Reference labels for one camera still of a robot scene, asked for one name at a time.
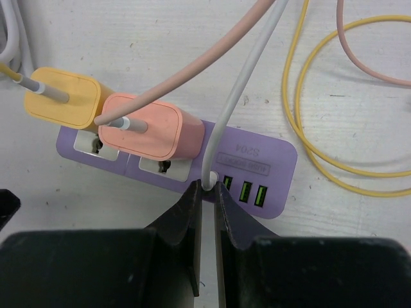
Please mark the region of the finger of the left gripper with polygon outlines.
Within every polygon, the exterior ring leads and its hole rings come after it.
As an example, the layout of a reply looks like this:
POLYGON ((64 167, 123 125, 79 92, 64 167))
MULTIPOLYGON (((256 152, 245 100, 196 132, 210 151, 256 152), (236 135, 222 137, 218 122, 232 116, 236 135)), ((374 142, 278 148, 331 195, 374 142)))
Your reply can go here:
POLYGON ((21 201, 8 189, 0 189, 0 230, 20 209, 21 201))

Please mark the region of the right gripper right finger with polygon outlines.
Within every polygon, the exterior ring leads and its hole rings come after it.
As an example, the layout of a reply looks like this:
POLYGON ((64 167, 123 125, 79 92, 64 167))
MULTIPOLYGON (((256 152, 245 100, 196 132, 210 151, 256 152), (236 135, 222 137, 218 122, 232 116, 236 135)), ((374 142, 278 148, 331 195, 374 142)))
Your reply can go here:
POLYGON ((380 237, 281 237, 214 188, 220 307, 409 307, 410 254, 380 237))

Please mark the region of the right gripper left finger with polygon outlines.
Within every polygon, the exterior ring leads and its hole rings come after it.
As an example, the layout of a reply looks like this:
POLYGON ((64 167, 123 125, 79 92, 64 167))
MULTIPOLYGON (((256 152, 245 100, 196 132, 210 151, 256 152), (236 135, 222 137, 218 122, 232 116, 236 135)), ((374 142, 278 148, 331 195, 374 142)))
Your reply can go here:
POLYGON ((145 228, 19 232, 1 243, 2 307, 192 307, 202 189, 145 228))

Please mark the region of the yellow charger plug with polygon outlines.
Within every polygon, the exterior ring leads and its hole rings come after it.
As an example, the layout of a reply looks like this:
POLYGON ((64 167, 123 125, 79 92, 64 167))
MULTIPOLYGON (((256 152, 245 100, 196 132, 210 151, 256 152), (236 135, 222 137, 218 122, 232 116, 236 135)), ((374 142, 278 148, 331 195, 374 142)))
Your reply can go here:
POLYGON ((91 76, 52 67, 38 68, 31 79, 40 88, 26 91, 24 107, 29 115, 68 128, 98 131, 94 119, 113 90, 91 76))

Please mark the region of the pink charger plug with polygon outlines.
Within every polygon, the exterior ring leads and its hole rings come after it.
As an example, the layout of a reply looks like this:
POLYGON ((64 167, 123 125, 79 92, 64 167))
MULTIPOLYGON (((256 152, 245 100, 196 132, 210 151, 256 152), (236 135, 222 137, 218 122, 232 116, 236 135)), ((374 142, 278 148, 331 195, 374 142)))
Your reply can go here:
POLYGON ((190 160, 200 153, 205 135, 205 125, 199 118, 178 106, 154 101, 127 115, 130 121, 144 121, 147 130, 143 133, 121 130, 103 125, 101 118, 113 112, 137 96, 115 92, 101 107, 95 117, 98 135, 105 146, 151 160, 190 160))

